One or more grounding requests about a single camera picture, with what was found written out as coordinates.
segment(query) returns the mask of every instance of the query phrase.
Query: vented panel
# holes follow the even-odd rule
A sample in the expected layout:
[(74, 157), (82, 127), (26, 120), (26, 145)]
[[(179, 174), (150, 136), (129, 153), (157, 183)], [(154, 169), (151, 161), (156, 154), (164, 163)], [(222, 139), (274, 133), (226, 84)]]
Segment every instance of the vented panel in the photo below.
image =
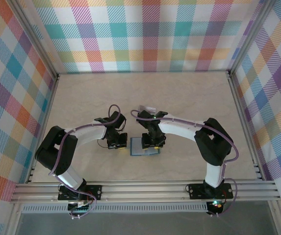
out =
[[(206, 203), (105, 203), (97, 204), (93, 210), (97, 212), (205, 212)], [(67, 204), (25, 204), (22, 213), (59, 213), (67, 212)]]

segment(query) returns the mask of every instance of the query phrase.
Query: aluminum frame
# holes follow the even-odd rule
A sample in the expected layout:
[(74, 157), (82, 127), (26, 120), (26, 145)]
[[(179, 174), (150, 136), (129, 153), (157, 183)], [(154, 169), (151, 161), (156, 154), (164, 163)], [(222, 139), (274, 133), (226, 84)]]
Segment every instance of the aluminum frame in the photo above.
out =
[(32, 25), (30, 24), (28, 18), (26, 17), (21, 5), (17, 2), (17, 0), (6, 0), (14, 14), (16, 15), (17, 19), (19, 20), (20, 24), (22, 25), (24, 32), (30, 39), (31, 44), (35, 47), (36, 51), (38, 52), (40, 58), (42, 59), (43, 63), (45, 64), (48, 72), (52, 77), (55, 79), (58, 78), (58, 72), (56, 71), (51, 59), (49, 58), (46, 50), (42, 46), (37, 34), (34, 32)]
[[(104, 181), (87, 182), (102, 185), (99, 203), (153, 203), (153, 202), (208, 202), (211, 199), (190, 200), (185, 191), (187, 184), (202, 184), (202, 181)], [(273, 181), (236, 180), (238, 201), (275, 201), (280, 194)], [(59, 182), (18, 184), (12, 203), (65, 203), (58, 201)]]
[(243, 46), (241, 47), (238, 55), (235, 58), (235, 61), (230, 69), (231, 74), (234, 74), (238, 67), (241, 65), (243, 59), (245, 58), (249, 48), (251, 47), (253, 41), (255, 40), (256, 36), (258, 35), (263, 23), (265, 22), (267, 16), (269, 15), (270, 11), (272, 10), (276, 0), (266, 0), (259, 11), (257, 18), (255, 19), (250, 32), (248, 33)]

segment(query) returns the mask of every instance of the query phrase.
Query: wire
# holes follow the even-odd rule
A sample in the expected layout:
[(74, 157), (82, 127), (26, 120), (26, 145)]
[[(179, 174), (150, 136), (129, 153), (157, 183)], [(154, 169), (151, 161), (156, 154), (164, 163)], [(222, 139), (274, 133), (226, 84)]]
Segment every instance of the wire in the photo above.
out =
[(116, 130), (116, 131), (118, 131), (118, 132), (120, 132), (120, 131), (124, 131), (124, 129), (125, 129), (125, 125), (126, 125), (126, 119), (125, 119), (125, 121), (124, 121), (124, 125), (123, 125), (123, 127), (122, 127), (120, 130)]
[[(91, 191), (88, 191), (87, 193), (92, 194)], [(87, 200), (88, 200), (88, 202), (89, 202), (89, 196), (87, 196)], [(91, 202), (90, 202), (89, 204), (91, 205), (91, 204), (93, 203), (93, 201), (94, 201), (94, 199), (92, 198), (92, 200), (91, 200)]]
[(70, 130), (69, 132), (67, 132), (67, 133), (63, 136), (62, 141), (61, 141), (61, 144), (60, 144), (60, 148), (59, 148), (58, 153), (57, 153), (57, 158), (56, 158), (55, 164), (54, 164), (52, 170), (50, 171), (49, 175), (53, 175), (53, 173), (55, 172), (55, 170), (56, 170), (56, 168), (57, 168), (57, 165), (58, 165), (58, 163), (59, 163), (59, 161), (60, 161), (60, 158), (61, 158), (61, 153), (62, 153), (62, 149), (63, 149), (63, 144), (64, 144), (64, 141), (65, 141), (66, 137), (67, 137), (69, 134), (71, 134), (72, 132), (74, 132), (74, 131), (76, 131), (76, 130), (80, 130), (80, 129), (85, 128), (85, 127), (89, 127), (89, 126), (106, 126), (106, 125), (110, 125), (110, 124), (115, 123), (115, 122), (119, 119), (119, 117), (120, 117), (121, 109), (120, 109), (120, 107), (119, 107), (118, 105), (112, 104), (112, 105), (109, 107), (109, 110), (108, 110), (108, 115), (109, 115), (109, 116), (110, 116), (111, 108), (112, 108), (113, 106), (117, 107), (117, 109), (118, 109), (118, 111), (119, 111), (119, 114), (117, 115), (117, 117), (116, 117), (113, 121), (107, 122), (107, 123), (86, 124), (86, 125), (83, 125), (83, 126), (79, 126), (79, 127), (74, 128), (73, 130)]
[[(96, 207), (96, 204), (97, 204), (97, 199), (96, 197), (93, 195), (93, 194), (90, 194), (90, 193), (86, 193), (86, 192), (82, 192), (82, 191), (78, 191), (76, 189), (73, 189), (71, 187), (69, 187), (67, 184), (63, 183), (63, 181), (61, 179), (59, 179), (57, 176), (56, 176), (56, 179), (62, 183), (66, 188), (68, 188), (69, 190), (73, 191), (73, 192), (76, 192), (76, 193), (80, 193), (80, 194), (84, 194), (84, 195), (87, 195), (89, 197), (92, 197), (93, 200), (94, 200), (94, 204), (90, 207), (90, 209), (88, 211), (86, 211), (85, 213), (81, 214), (81, 215), (77, 215), (77, 218), (80, 219), (80, 218), (83, 218), (85, 215), (89, 214), (95, 207)], [(76, 218), (74, 215), (73, 215), (73, 210), (71, 210), (71, 213), (70, 213), (72, 219)]]
[[(236, 148), (235, 144), (226, 135), (224, 135), (220, 131), (218, 131), (218, 130), (210, 127), (210, 126), (206, 126), (206, 125), (203, 125), (203, 124), (195, 123), (195, 122), (192, 122), (192, 121), (185, 121), (185, 120), (181, 120), (181, 119), (178, 119), (178, 118), (170, 118), (170, 117), (166, 117), (166, 118), (165, 117), (159, 117), (159, 118), (158, 117), (156, 117), (156, 118), (142, 118), (142, 117), (140, 117), (139, 118), (136, 115), (134, 115), (133, 112), (140, 113), (140, 111), (135, 110), (135, 109), (130, 111), (130, 115), (132, 117), (138, 119), (138, 120), (143, 120), (143, 121), (155, 121), (155, 120), (176, 121), (176, 122), (180, 122), (180, 123), (184, 123), (184, 124), (188, 124), (188, 125), (204, 127), (206, 129), (209, 129), (210, 131), (213, 131), (214, 133), (218, 134), (223, 139), (225, 139), (233, 147), (233, 149), (235, 150), (235, 157), (232, 158), (232, 159), (225, 160), (223, 162), (222, 174), (221, 174), (222, 179), (224, 179), (226, 164), (229, 163), (229, 162), (236, 161), (238, 159), (238, 157), (239, 157), (239, 152), (238, 152), (238, 149)], [(232, 180), (234, 182), (234, 184), (235, 184), (235, 195), (234, 195), (233, 201), (231, 202), (230, 206), (224, 212), (222, 212), (221, 214), (227, 212), (232, 207), (232, 205), (234, 204), (234, 202), (236, 201), (236, 198), (237, 198), (237, 183), (236, 183), (236, 181), (234, 179), (232, 179), (232, 178), (226, 178), (226, 180)]]
[(224, 190), (222, 192), (223, 192), (223, 194), (225, 196), (225, 200), (224, 200), (224, 203), (223, 203), (223, 205), (224, 205), (227, 202), (227, 193)]
[[(90, 127), (90, 126), (106, 126), (106, 125), (110, 125), (110, 124), (115, 123), (115, 122), (119, 119), (119, 117), (120, 117), (120, 115), (121, 115), (121, 109), (120, 109), (120, 107), (119, 107), (118, 105), (116, 105), (116, 104), (110, 105), (109, 110), (108, 110), (108, 116), (109, 116), (109, 117), (110, 117), (111, 108), (112, 108), (113, 106), (117, 107), (118, 112), (119, 112), (118, 115), (117, 115), (117, 117), (116, 117), (113, 121), (110, 121), (110, 122), (107, 122), (107, 123), (86, 124), (86, 125), (83, 125), (83, 126), (76, 127), (75, 129), (70, 130), (69, 132), (67, 132), (67, 133), (64, 135), (64, 137), (62, 138), (61, 144), (60, 144), (60, 148), (59, 148), (58, 153), (57, 153), (57, 158), (56, 158), (55, 164), (54, 164), (52, 170), (50, 171), (49, 175), (52, 175), (52, 174), (55, 172), (56, 168), (57, 168), (57, 165), (58, 165), (58, 163), (59, 163), (59, 161), (60, 161), (60, 158), (61, 158), (62, 148), (63, 148), (63, 144), (64, 144), (64, 141), (65, 141), (66, 137), (67, 137), (69, 134), (71, 134), (72, 132), (74, 132), (74, 131), (76, 131), (76, 130), (79, 130), (79, 129), (82, 129), (82, 128), (85, 128), (85, 127)], [(78, 191), (78, 190), (76, 190), (76, 189), (74, 189), (74, 188), (71, 188), (71, 187), (69, 187), (66, 183), (64, 183), (61, 179), (59, 179), (57, 176), (55, 176), (55, 177), (56, 177), (56, 179), (57, 179), (60, 183), (62, 183), (62, 184), (63, 184), (66, 188), (68, 188), (69, 190), (71, 190), (71, 191), (73, 191), (73, 192), (76, 192), (76, 193), (80, 193), (80, 194), (84, 194), (84, 195), (90, 196), (90, 197), (92, 197), (92, 198), (94, 199), (94, 204), (90, 207), (90, 209), (89, 209), (87, 212), (83, 213), (82, 215), (78, 215), (78, 216), (77, 216), (78, 219), (84, 217), (85, 215), (87, 215), (88, 213), (90, 213), (90, 211), (93, 210), (93, 209), (96, 207), (97, 199), (96, 199), (96, 197), (95, 197), (94, 195), (89, 194), (89, 193), (86, 193), (86, 192), (81, 192), (81, 191)], [(70, 215), (71, 215), (72, 219), (74, 219), (73, 211), (71, 211)]]
[(130, 115), (132, 115), (132, 117), (138, 119), (138, 120), (143, 120), (143, 121), (155, 121), (155, 120), (166, 120), (166, 121), (176, 121), (176, 122), (180, 122), (180, 123), (184, 123), (184, 124), (188, 124), (188, 125), (193, 125), (193, 126), (198, 126), (198, 127), (204, 127), (206, 129), (209, 129), (210, 131), (213, 131), (214, 133), (218, 134), (219, 136), (221, 136), (223, 139), (225, 139), (232, 147), (233, 149), (235, 150), (235, 153), (236, 153), (236, 156), (232, 159), (228, 159), (228, 160), (225, 160), (223, 162), (223, 168), (222, 168), (222, 178), (224, 178), (224, 174), (225, 174), (225, 168), (226, 168), (226, 163), (229, 163), (229, 162), (233, 162), (233, 161), (236, 161), (239, 157), (239, 152), (238, 152), (238, 149), (236, 148), (235, 144), (227, 137), (225, 136), (223, 133), (221, 133), (220, 131), (210, 127), (210, 126), (206, 126), (206, 125), (203, 125), (203, 124), (199, 124), (199, 123), (195, 123), (195, 122), (192, 122), (192, 121), (185, 121), (185, 120), (182, 120), (182, 119), (178, 119), (178, 118), (170, 118), (170, 117), (157, 117), (157, 118), (142, 118), (142, 117), (137, 117), (133, 114), (133, 112), (137, 112), (137, 113), (140, 113), (140, 111), (138, 110), (131, 110), (130, 111)]
[(235, 194), (234, 194), (234, 198), (233, 198), (233, 201), (231, 202), (230, 206), (225, 209), (225, 211), (223, 211), (221, 214), (224, 214), (226, 213), (228, 210), (230, 210), (230, 208), (233, 206), (233, 204), (235, 203), (236, 199), (237, 199), (237, 192), (238, 192), (238, 188), (237, 188), (237, 183), (234, 179), (232, 178), (226, 178), (226, 180), (232, 180), (233, 183), (235, 184)]
[(97, 140), (97, 143), (98, 143), (98, 145), (99, 145), (100, 147), (102, 147), (102, 148), (107, 148), (107, 147), (104, 147), (104, 146), (102, 146), (101, 144), (99, 144), (99, 140)]

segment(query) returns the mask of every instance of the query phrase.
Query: metal rail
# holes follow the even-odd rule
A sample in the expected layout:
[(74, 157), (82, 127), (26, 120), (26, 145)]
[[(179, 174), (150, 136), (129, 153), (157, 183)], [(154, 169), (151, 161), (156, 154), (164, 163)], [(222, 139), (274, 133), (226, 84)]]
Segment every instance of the metal rail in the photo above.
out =
[[(202, 181), (110, 181), (88, 182), (102, 185), (98, 203), (148, 203), (148, 202), (205, 202), (207, 199), (190, 200), (185, 191), (187, 184)], [(273, 181), (237, 180), (237, 201), (274, 201), (280, 195)], [(65, 203), (58, 201), (58, 182), (19, 184), (14, 191), (12, 203)]]

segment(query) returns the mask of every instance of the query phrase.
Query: plaid wall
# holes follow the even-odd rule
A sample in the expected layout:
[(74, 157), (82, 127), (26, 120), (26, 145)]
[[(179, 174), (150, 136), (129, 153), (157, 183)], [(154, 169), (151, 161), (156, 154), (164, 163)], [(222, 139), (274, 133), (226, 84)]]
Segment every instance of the plaid wall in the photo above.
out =
[(36, 147), (53, 79), (5, 0), (0, 0), (0, 232), (16, 183)]
[(242, 48), (242, 46), (244, 45), (244, 42), (245, 42), (245, 40), (246, 40), (246, 38), (247, 38), (247, 36), (248, 36), (248, 33), (251, 31), (251, 28), (252, 28), (252, 26), (253, 26), (253, 23), (254, 23), (254, 21), (256, 20), (256, 18), (257, 18), (257, 16), (258, 16), (258, 14), (259, 14), (259, 12), (260, 12), (260, 10), (261, 10), (261, 8), (262, 8), (264, 2), (265, 2), (265, 0), (260, 0), (260, 1), (259, 1), (258, 5), (257, 5), (257, 7), (256, 7), (256, 9), (255, 9), (255, 12), (253, 13), (252, 17), (250, 18), (250, 21), (249, 21), (249, 23), (248, 23), (248, 25), (247, 25), (247, 27), (246, 27), (246, 29), (245, 29), (245, 31), (244, 31), (244, 33), (243, 33), (241, 39), (240, 39), (239, 42), (238, 42), (237, 48), (235, 49), (235, 52), (234, 52), (234, 54), (233, 54), (233, 56), (232, 56), (232, 59), (230, 60), (229, 66), (228, 66), (228, 68), (227, 68), (228, 70), (230, 70), (230, 69), (232, 68), (233, 63), (234, 63), (236, 57), (237, 57), (238, 54), (239, 54), (239, 50), (240, 50), (240, 49)]
[(50, 54), (77, 73), (226, 70), (263, 0), (32, 0), (34, 13), (21, 2)]
[(281, 194), (281, 0), (238, 69), (236, 83), (263, 170)]

